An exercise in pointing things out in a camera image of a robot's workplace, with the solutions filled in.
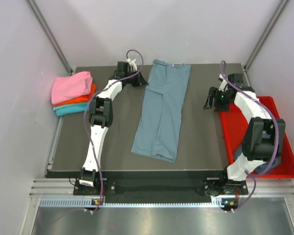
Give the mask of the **grey-blue polo shirt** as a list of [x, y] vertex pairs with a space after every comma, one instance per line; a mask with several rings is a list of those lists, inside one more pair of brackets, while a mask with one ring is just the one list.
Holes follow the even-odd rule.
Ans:
[[131, 152], [174, 163], [191, 65], [154, 60]]

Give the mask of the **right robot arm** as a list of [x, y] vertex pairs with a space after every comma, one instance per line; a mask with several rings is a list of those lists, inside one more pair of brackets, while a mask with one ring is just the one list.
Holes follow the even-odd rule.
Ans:
[[234, 163], [221, 172], [214, 184], [215, 189], [229, 194], [241, 189], [249, 175], [262, 176], [272, 169], [275, 159], [282, 153], [286, 124], [260, 102], [252, 87], [244, 85], [242, 74], [226, 77], [220, 73], [219, 81], [219, 87], [210, 88], [203, 108], [227, 112], [234, 104], [247, 122], [244, 138], [235, 151]]

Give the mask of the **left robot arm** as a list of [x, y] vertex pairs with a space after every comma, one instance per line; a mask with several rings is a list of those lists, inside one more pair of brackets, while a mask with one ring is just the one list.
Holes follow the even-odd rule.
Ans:
[[101, 182], [96, 177], [100, 176], [100, 157], [104, 139], [113, 122], [112, 103], [127, 84], [133, 87], [148, 85], [137, 67], [135, 59], [118, 62], [117, 69], [110, 77], [107, 85], [102, 91], [95, 92], [96, 95], [91, 98], [86, 108], [90, 124], [90, 127], [86, 128], [86, 134], [90, 142], [86, 160], [81, 169], [79, 183], [90, 194], [96, 194], [101, 190]]

